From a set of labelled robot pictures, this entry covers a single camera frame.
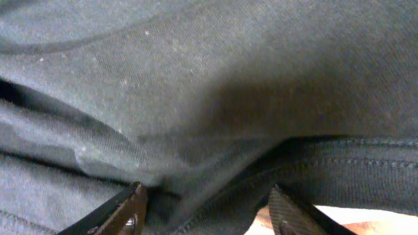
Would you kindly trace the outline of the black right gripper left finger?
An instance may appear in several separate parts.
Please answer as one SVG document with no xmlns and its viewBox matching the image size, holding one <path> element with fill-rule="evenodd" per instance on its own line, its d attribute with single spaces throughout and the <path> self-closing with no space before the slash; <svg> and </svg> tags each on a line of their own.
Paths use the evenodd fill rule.
<svg viewBox="0 0 418 235">
<path fill-rule="evenodd" d="M 141 235 L 147 202 L 145 186 L 134 182 L 58 235 Z"/>
</svg>

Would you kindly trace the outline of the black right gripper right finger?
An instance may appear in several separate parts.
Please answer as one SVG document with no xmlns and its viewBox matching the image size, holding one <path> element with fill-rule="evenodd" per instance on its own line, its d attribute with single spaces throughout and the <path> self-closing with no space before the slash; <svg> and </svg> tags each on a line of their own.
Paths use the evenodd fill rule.
<svg viewBox="0 0 418 235">
<path fill-rule="evenodd" d="M 356 235 L 278 184 L 270 191 L 268 209 L 278 235 Z"/>
</svg>

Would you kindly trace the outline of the black t-shirt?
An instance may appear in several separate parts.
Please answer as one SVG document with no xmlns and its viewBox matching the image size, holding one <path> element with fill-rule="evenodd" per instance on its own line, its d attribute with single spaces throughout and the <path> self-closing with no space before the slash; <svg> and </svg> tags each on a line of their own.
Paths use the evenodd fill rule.
<svg viewBox="0 0 418 235">
<path fill-rule="evenodd" d="M 243 234 L 276 184 L 417 214 L 417 2 L 2 1 L 1 233 L 140 182 L 144 234 Z"/>
</svg>

